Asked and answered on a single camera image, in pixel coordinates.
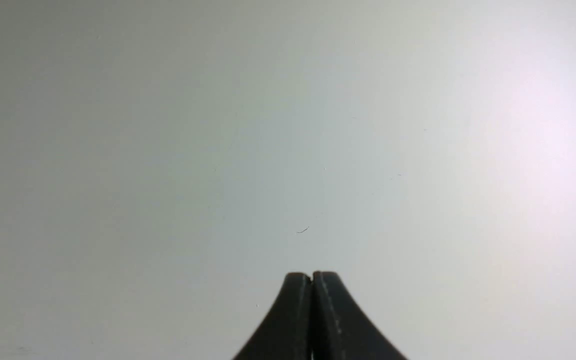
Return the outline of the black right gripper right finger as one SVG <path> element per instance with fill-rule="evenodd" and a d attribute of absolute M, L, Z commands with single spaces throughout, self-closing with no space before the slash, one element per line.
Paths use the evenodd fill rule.
<path fill-rule="evenodd" d="M 370 321 L 336 272 L 312 280 L 311 351 L 314 360 L 404 360 Z"/>

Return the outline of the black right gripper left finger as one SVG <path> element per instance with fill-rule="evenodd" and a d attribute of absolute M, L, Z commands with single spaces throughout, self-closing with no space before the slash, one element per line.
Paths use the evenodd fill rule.
<path fill-rule="evenodd" d="M 286 274 L 274 303 L 236 360 L 310 360 L 311 278 Z"/>

